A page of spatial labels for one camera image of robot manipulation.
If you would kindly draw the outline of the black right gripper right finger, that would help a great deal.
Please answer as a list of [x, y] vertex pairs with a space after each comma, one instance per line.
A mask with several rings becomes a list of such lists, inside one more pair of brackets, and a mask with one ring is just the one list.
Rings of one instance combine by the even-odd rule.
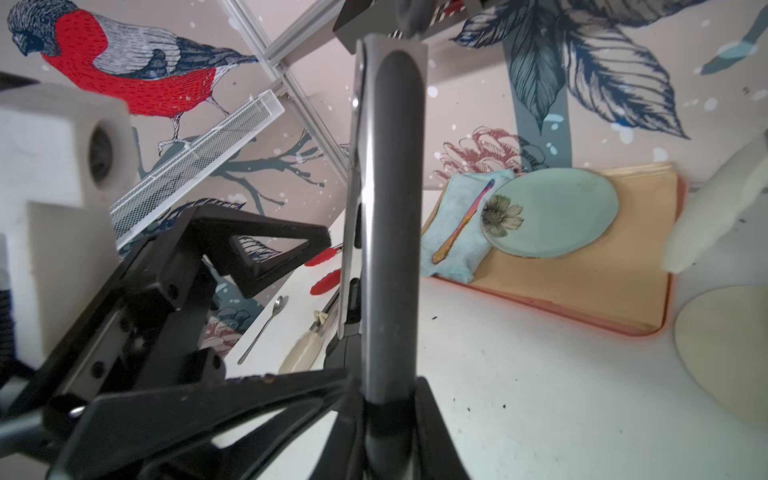
[[220, 367], [144, 387], [88, 367], [35, 376], [35, 457], [51, 479], [256, 479], [330, 410], [314, 479], [360, 476], [360, 396], [342, 370], [225, 379]]

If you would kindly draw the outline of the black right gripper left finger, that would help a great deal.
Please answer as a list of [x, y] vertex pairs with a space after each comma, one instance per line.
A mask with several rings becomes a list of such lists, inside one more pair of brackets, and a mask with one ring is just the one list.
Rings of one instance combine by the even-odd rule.
[[255, 295], [329, 247], [321, 225], [204, 205], [132, 248], [39, 368], [19, 357], [13, 290], [1, 292], [1, 382], [26, 385], [1, 404], [14, 418], [62, 412], [106, 393], [219, 380], [222, 360], [200, 342], [216, 275]]

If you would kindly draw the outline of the black steel tongs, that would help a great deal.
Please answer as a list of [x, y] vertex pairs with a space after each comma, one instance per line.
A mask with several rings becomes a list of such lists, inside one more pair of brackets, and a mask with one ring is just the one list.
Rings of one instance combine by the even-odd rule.
[[426, 379], [417, 374], [427, 48], [366, 36], [358, 48], [361, 375], [340, 404], [316, 479], [467, 477]]

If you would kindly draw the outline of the red silicone tongs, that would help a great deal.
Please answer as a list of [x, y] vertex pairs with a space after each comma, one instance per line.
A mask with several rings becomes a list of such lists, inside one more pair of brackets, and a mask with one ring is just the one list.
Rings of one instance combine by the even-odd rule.
[[340, 260], [343, 245], [337, 244], [323, 250], [304, 264], [304, 267], [313, 272], [316, 279], [309, 289], [309, 294], [319, 297], [331, 293], [339, 287], [342, 279]]

